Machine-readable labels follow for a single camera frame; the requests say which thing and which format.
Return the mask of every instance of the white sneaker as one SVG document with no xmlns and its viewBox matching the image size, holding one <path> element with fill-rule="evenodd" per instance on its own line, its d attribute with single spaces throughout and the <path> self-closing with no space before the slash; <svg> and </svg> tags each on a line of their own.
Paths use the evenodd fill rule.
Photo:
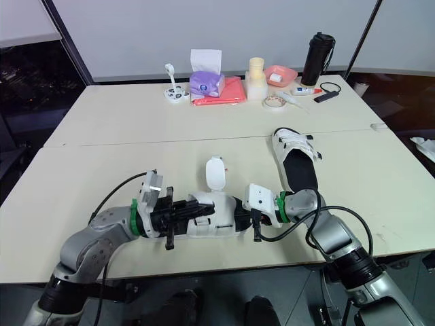
<svg viewBox="0 0 435 326">
<path fill-rule="evenodd" d="M 272 134 L 272 146 L 284 189 L 290 192 L 314 187 L 317 189 L 317 178 L 314 171 L 314 160 L 321 154 L 314 150 L 305 136 L 289 128 L 278 128 Z"/>
</svg>

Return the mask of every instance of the tissue box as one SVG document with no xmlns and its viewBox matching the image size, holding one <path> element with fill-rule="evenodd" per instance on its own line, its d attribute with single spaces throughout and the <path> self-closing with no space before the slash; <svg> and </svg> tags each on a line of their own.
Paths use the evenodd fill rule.
<svg viewBox="0 0 435 326">
<path fill-rule="evenodd" d="M 225 87 L 223 74 L 195 71 L 190 76 L 190 92 L 197 95 L 220 97 Z"/>
</svg>

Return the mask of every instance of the black tumbler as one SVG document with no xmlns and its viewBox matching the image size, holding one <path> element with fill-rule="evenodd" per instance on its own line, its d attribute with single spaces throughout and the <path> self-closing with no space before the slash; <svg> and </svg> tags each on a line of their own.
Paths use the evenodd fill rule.
<svg viewBox="0 0 435 326">
<path fill-rule="evenodd" d="M 335 45 L 335 39 L 331 35 L 318 32 L 310 40 L 307 61 L 305 62 L 302 80 L 303 86 L 314 87 L 319 79 L 320 73 L 324 70 L 325 60 Z"/>
</svg>

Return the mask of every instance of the pink towel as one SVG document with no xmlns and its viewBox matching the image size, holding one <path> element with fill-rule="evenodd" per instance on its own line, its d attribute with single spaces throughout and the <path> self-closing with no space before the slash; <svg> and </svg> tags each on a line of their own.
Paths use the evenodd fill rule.
<svg viewBox="0 0 435 326">
<path fill-rule="evenodd" d="M 243 89 L 240 77 L 225 77 L 225 87 L 220 97 L 205 96 L 193 100 L 194 105 L 240 103 L 246 101 L 245 91 Z"/>
</svg>

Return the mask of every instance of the white table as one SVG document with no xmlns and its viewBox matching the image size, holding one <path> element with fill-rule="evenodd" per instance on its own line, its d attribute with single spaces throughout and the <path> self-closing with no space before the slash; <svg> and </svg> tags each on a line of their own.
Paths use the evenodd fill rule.
<svg viewBox="0 0 435 326">
<path fill-rule="evenodd" d="M 299 97 L 310 114 L 289 104 L 281 109 L 267 109 L 261 102 L 173 105 L 163 97 L 168 84 L 88 86 L 45 146 L 268 136 L 281 125 L 301 133 L 365 130 L 371 124 L 382 123 L 342 77 L 321 76 L 318 84 L 321 82 L 340 85 L 341 93 L 320 104 L 313 101 L 314 96 Z"/>
<path fill-rule="evenodd" d="M 281 125 L 276 121 L 267 134 Z M 435 180 L 391 131 L 313 135 L 324 155 L 315 163 L 320 192 L 328 204 L 349 207 L 365 218 L 374 236 L 375 255 L 435 248 Z M 0 283 L 46 282 L 67 237 L 86 225 L 95 206 L 119 182 L 147 169 L 157 168 L 164 175 L 164 186 L 173 185 L 174 199 L 180 200 L 189 192 L 207 190 L 205 162 L 219 154 L 228 168 L 229 194 L 242 198 L 251 182 L 278 192 L 281 185 L 269 142 L 270 137 L 250 137 L 44 147 L 0 208 Z M 126 185 L 107 206 L 129 205 L 140 182 Z M 359 222 L 346 213 L 336 214 L 366 245 Z M 322 261 L 305 244 L 305 232 L 302 226 L 285 240 L 256 243 L 249 229 L 236 238 L 176 240 L 172 251 L 164 249 L 164 240 L 140 238 L 115 253 L 108 277 Z"/>
</svg>

